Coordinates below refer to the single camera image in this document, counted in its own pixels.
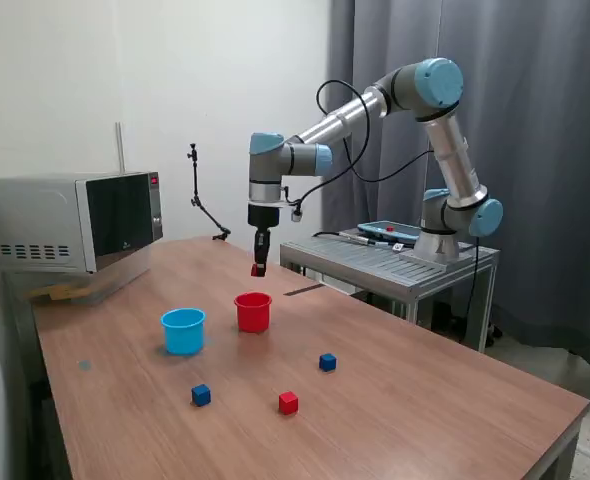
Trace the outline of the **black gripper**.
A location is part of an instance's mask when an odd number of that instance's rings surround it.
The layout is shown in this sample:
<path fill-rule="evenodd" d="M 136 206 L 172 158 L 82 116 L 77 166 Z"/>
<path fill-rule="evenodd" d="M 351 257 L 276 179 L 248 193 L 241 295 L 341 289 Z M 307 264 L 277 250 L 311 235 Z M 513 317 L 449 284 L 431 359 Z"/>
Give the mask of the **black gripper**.
<path fill-rule="evenodd" d="M 257 273 L 258 276 L 266 274 L 270 250 L 269 229 L 279 225 L 279 218 L 279 207 L 248 205 L 248 224 L 256 228 L 253 241 L 252 273 Z"/>

